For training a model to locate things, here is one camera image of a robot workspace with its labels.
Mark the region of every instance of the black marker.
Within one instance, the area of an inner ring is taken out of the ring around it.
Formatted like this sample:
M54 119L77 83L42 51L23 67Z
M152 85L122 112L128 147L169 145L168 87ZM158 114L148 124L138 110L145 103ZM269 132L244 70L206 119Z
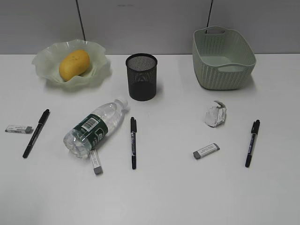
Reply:
M136 120L131 117L130 119L130 125L131 125L131 162L132 162L132 169L136 169L136 148L135 148L135 134L136 134Z
M247 167L247 168L250 166L250 162L252 159L252 150L253 150L253 146L255 144L256 136L258 135L258 128L259 128L260 124L261 123L259 120L256 120L255 122L253 122L253 126L251 129L251 141L250 141L250 146L249 146L247 159L246 159L246 163L245 163L245 167Z
M41 118L39 119L37 128L34 131L32 137L30 139L29 144L27 145L27 148L26 148L26 150L25 150L25 152L23 154L23 158L27 158L28 157L28 155L29 155L29 153L30 153L30 151L31 151L34 143L36 142L36 140L37 140L37 138L39 136L39 133L41 133L41 130L42 130L43 126L45 125L47 119L48 119L49 114L50 114L50 111L49 111L49 109L47 109L43 113L43 115L41 116Z

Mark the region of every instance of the barcode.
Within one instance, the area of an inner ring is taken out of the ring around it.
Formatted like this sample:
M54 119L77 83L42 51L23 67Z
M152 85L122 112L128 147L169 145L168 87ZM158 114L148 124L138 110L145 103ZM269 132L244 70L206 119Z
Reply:
M81 127L86 129L87 132L91 131L99 122L94 118L90 118Z

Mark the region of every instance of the eraser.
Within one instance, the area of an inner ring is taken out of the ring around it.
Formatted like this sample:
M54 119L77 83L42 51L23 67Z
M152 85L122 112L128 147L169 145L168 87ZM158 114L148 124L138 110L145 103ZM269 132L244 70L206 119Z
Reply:
M90 160L91 160L91 162L93 164L93 167L94 167L94 173L95 174L103 173L102 166L101 166L101 163L100 163L100 160L99 160L99 156L98 156L97 151L95 149L92 149L90 151Z
M10 133L22 133L22 134L30 134L33 131L32 127L21 126L21 125L9 125L5 132Z
M219 146L217 146L217 144L213 143L204 148L201 148L198 151L194 151L193 155L196 159L200 159L200 158L203 158L215 151L218 151L219 149L220 149Z

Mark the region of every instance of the gray wall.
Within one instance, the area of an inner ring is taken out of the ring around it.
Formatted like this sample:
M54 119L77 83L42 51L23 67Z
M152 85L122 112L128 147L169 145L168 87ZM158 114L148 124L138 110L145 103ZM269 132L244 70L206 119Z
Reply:
M210 0L78 0L86 39L108 54L191 53ZM300 53L300 0L214 0L210 25L240 31L255 53ZM83 39L75 0L14 0L0 8L0 54L35 54Z
M83 39L75 0L3 0L0 28L0 54L36 54Z
M108 54L190 54L210 0L79 0L87 40Z
M210 24L238 30L255 53L300 53L300 0L214 0Z

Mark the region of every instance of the plastic water bottle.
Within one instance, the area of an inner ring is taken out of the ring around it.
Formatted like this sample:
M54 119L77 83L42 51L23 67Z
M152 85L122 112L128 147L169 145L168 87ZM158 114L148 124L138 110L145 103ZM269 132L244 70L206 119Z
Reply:
M123 121L127 104L124 99L116 99L95 109L66 134L65 146L79 158L88 157L90 150Z

